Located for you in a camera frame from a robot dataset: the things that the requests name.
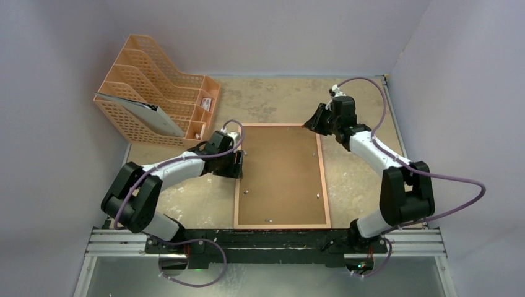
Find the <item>pink picture frame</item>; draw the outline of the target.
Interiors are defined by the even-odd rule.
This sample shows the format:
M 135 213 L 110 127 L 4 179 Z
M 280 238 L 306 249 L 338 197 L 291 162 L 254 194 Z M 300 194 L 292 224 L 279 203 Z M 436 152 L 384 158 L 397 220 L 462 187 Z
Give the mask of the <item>pink picture frame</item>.
M 321 138 L 299 123 L 246 123 L 238 230 L 330 229 Z

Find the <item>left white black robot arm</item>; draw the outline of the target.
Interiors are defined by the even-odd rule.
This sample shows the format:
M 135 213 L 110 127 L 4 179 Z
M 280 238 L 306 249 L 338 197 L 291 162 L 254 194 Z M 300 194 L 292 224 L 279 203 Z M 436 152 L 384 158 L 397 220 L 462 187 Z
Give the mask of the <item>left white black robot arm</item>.
M 124 164 L 102 200 L 102 212 L 133 233 L 159 238 L 168 252 L 179 252 L 184 247 L 184 227 L 156 210 L 161 192 L 205 174 L 241 178 L 242 140 L 239 132 L 215 131 L 209 140 L 175 158 L 143 166 Z

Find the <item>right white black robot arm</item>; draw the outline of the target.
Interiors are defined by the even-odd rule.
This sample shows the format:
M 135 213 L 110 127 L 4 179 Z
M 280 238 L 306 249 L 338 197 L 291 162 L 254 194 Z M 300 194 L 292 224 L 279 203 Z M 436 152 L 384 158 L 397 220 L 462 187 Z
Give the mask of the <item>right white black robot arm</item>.
M 433 215 L 435 200 L 428 165 L 399 157 L 384 147 L 370 127 L 358 123 L 355 110 L 352 97 L 336 96 L 328 104 L 319 104 L 303 126 L 322 136 L 334 135 L 338 143 L 366 161 L 381 177 L 378 208 L 350 222 L 347 230 L 349 247 L 362 252 L 392 227 Z

